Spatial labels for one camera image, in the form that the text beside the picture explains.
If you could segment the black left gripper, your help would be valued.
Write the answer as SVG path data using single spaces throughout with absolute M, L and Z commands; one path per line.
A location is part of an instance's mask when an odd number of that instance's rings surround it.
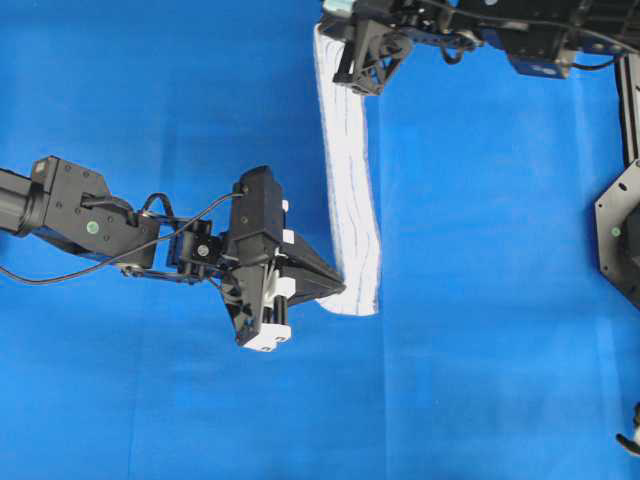
M 276 256 L 282 247 L 282 276 L 295 280 L 290 306 L 341 294 L 344 279 L 300 235 L 283 242 L 282 187 L 271 169 L 260 166 L 244 173 L 233 187 L 229 229 L 222 258 L 222 296 L 238 346 L 261 353 L 274 351 L 291 337 L 287 300 L 293 283 L 280 280 Z

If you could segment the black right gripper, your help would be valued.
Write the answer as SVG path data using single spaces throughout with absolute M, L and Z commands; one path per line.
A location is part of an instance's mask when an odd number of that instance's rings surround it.
M 323 1 L 319 32 L 344 45 L 333 82 L 362 96 L 378 96 L 411 53 L 396 27 L 403 1 Z

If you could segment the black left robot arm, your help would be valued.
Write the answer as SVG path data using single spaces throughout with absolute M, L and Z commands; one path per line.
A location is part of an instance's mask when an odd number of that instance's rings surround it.
M 164 193 L 134 209 L 111 194 L 102 175 L 49 156 L 28 177 L 2 171 L 1 229 L 127 277 L 209 282 L 237 345 L 272 352 L 292 336 L 290 307 L 340 294 L 344 280 L 287 228 L 288 204 L 269 167 L 247 171 L 221 199 L 232 203 L 229 227 L 215 234 L 205 212 L 178 217 Z

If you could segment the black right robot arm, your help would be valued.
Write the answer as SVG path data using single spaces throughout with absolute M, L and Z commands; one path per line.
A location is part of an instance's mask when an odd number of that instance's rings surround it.
M 449 65 L 490 45 L 521 75 L 565 79 L 583 52 L 639 51 L 636 1 L 325 1 L 321 35 L 344 47 L 335 84 L 380 95 L 417 44 Z

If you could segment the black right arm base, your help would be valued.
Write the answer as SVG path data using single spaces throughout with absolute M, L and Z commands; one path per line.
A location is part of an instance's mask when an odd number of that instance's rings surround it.
M 639 305 L 639 57 L 616 67 L 625 169 L 594 203 L 599 268 Z

